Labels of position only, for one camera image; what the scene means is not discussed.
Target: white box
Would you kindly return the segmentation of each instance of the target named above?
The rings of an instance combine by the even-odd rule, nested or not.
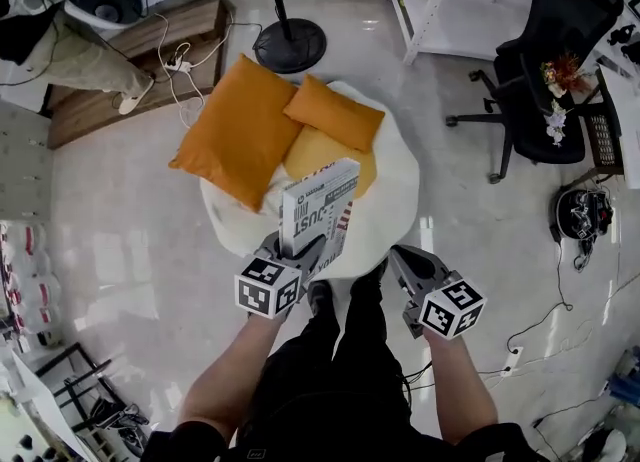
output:
[[[246,256],[235,276],[236,305],[266,318],[286,313],[300,294],[302,272],[275,261]]]
[[[307,280],[342,253],[359,175],[358,162],[341,158],[289,185],[282,192],[282,254],[288,258],[295,257],[321,234],[327,238],[324,251]]]
[[[427,293],[419,321],[442,337],[453,339],[478,323],[486,303],[477,288],[460,279]]]

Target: beige shoe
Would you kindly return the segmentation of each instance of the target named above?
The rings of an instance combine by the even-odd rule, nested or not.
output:
[[[142,101],[142,98],[147,95],[147,92],[151,90],[155,83],[156,81],[152,79],[144,92],[139,96],[136,96],[135,98],[123,98],[122,103],[120,103],[120,107],[118,108],[118,112],[120,113],[120,115],[127,115],[133,112],[140,104],[140,101]]]

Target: human arm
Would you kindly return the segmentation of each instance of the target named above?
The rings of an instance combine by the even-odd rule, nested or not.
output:
[[[179,423],[199,421],[231,441],[249,407],[282,321],[252,315],[229,348],[193,383]]]
[[[471,433],[498,423],[498,412],[461,336],[448,341],[429,329],[436,407],[442,438],[457,444]]]

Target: wooden platform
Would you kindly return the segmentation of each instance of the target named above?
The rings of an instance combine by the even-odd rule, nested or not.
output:
[[[197,0],[163,12],[162,15],[169,20],[169,31],[161,52],[165,61],[180,43],[188,41],[191,49],[187,59],[191,63],[198,62],[224,37],[227,10],[221,0]],[[150,16],[109,41],[136,66],[152,72],[158,80],[131,114],[123,116],[118,113],[119,98],[115,93],[53,87],[47,104],[47,108],[53,112],[48,140],[50,149],[57,149],[122,119],[174,102],[157,54],[165,26],[163,19]],[[204,64],[191,71],[193,81],[203,94],[210,93],[220,78],[223,46]],[[182,73],[174,76],[173,85],[179,101],[197,97],[188,77]]]

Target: shoe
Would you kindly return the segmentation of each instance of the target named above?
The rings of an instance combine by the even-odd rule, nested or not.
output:
[[[369,272],[367,275],[358,277],[353,283],[353,286],[351,286],[351,291],[360,288],[370,288],[372,286],[380,289],[380,282],[382,281],[382,276],[387,270],[388,264],[389,258],[384,258],[382,262],[373,270],[371,270],[371,272]]]
[[[120,113],[120,115],[127,115],[133,112],[136,109],[136,107],[140,104],[140,101],[142,101],[142,98],[147,95],[147,92],[151,90],[151,88],[155,85],[155,83],[156,81],[152,78],[149,81],[149,85],[147,85],[147,88],[139,96],[136,96],[135,98],[123,97],[122,103],[120,103],[120,107],[118,108],[118,112]]]
[[[309,285],[307,300],[313,316],[326,308],[333,309],[333,289],[329,281],[314,281]]]

